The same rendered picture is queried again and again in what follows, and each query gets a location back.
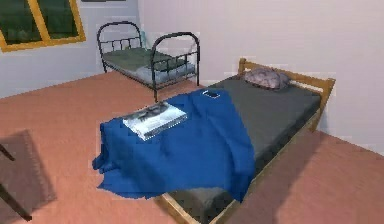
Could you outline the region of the black metal frame bed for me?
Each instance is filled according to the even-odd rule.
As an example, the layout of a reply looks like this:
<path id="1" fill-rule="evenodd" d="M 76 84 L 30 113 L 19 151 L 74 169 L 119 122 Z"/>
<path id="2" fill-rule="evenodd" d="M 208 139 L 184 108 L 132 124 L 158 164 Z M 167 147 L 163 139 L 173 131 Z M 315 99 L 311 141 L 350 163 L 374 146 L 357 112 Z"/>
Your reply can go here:
<path id="1" fill-rule="evenodd" d="M 115 40 L 102 40 L 102 32 L 107 27 L 130 25 L 136 35 Z M 160 52 L 157 47 L 167 39 L 191 37 L 195 50 L 175 56 Z M 200 85 L 200 40 L 189 31 L 174 32 L 157 38 L 150 49 L 145 45 L 145 34 L 130 21 L 115 21 L 103 24 L 96 33 L 99 55 L 104 71 L 110 68 L 120 74 L 146 86 L 153 91 L 158 101 L 158 91 L 183 79 L 196 78 Z"/>

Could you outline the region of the wooden bed with grey mattress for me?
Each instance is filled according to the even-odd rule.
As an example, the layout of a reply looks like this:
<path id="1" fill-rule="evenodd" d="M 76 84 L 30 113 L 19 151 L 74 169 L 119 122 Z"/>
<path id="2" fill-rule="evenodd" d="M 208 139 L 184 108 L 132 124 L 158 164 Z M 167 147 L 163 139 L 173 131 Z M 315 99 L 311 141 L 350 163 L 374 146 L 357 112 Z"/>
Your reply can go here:
<path id="1" fill-rule="evenodd" d="M 227 90 L 255 147 L 256 170 L 250 194 L 305 129 L 314 131 L 333 90 L 334 78 L 320 79 L 288 71 L 288 86 L 279 91 L 253 87 L 244 76 L 262 66 L 239 60 L 238 73 L 215 83 Z M 225 224 L 240 203 L 219 189 L 192 189 L 165 193 L 156 204 L 178 224 Z"/>

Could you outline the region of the dark legged furniture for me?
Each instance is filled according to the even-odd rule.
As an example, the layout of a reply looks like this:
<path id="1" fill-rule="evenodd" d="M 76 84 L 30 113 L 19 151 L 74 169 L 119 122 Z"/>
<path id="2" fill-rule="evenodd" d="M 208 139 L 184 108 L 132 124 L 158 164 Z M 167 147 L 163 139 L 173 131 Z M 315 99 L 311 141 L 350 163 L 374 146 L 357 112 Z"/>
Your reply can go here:
<path id="1" fill-rule="evenodd" d="M 15 160 L 15 158 L 6 150 L 6 148 L 2 144 L 0 144 L 0 152 L 10 161 Z M 0 198 L 25 221 L 29 222 L 32 220 L 32 216 L 15 200 L 15 198 L 7 191 L 7 189 L 1 183 Z"/>

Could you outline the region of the grey patterned pillow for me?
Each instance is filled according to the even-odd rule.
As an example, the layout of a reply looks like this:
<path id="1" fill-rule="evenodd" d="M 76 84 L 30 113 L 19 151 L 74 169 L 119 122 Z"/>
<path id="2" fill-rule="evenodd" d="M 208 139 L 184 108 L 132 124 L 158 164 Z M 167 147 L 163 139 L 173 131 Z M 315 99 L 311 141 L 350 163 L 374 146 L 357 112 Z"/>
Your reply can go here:
<path id="1" fill-rule="evenodd" d="M 282 72 L 271 68 L 256 68 L 244 74 L 243 79 L 257 87 L 278 91 L 286 88 L 290 78 Z"/>

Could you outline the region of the yellow framed window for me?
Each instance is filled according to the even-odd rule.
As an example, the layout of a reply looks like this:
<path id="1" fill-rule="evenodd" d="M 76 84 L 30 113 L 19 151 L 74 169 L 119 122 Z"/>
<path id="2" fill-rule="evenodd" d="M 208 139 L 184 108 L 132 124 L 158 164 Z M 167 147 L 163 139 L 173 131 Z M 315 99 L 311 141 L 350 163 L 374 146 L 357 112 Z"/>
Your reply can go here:
<path id="1" fill-rule="evenodd" d="M 77 0 L 0 0 L 0 50 L 86 40 Z"/>

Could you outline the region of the grey book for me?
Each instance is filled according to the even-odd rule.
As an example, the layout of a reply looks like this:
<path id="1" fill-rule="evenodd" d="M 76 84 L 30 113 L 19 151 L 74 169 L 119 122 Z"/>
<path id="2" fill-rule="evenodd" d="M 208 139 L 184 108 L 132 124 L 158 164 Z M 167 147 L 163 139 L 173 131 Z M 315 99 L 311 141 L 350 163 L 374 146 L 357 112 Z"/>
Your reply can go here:
<path id="1" fill-rule="evenodd" d="M 186 112 L 162 101 L 124 116 L 123 124 L 146 141 L 187 118 Z"/>

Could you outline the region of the blue blanket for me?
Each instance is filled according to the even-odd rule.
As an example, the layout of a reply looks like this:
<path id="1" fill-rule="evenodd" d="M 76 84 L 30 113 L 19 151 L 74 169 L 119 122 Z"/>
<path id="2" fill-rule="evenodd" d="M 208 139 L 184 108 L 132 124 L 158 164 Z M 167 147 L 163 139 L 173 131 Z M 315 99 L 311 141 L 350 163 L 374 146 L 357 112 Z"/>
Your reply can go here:
<path id="1" fill-rule="evenodd" d="M 176 190 L 220 188 L 242 201 L 255 171 L 254 147 L 223 89 L 180 94 L 168 103 L 187 119 L 144 141 L 114 118 L 100 125 L 101 152 L 92 166 L 99 185 L 126 198 L 151 198 Z"/>

